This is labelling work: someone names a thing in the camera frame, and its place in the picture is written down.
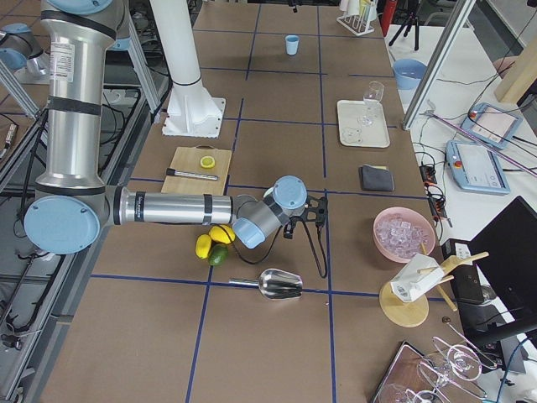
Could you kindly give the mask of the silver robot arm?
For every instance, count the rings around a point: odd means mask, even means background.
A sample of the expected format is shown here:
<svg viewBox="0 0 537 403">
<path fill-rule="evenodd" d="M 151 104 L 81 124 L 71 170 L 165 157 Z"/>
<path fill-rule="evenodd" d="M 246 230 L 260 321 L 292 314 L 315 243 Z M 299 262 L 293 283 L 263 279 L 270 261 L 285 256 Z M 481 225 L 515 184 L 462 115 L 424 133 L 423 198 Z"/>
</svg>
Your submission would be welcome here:
<svg viewBox="0 0 537 403">
<path fill-rule="evenodd" d="M 298 222 L 323 227 L 327 200 L 307 193 L 292 175 L 262 199 L 132 192 L 98 174 L 106 53 L 133 41 L 125 1 L 44 1 L 41 21 L 51 38 L 49 134 L 44 173 L 23 218 L 29 240 L 52 254 L 74 254 L 106 226 L 128 222 L 230 225 L 252 249 Z"/>
<path fill-rule="evenodd" d="M 50 56 L 26 24 L 1 27 L 1 61 L 22 84 L 49 84 Z"/>
</svg>

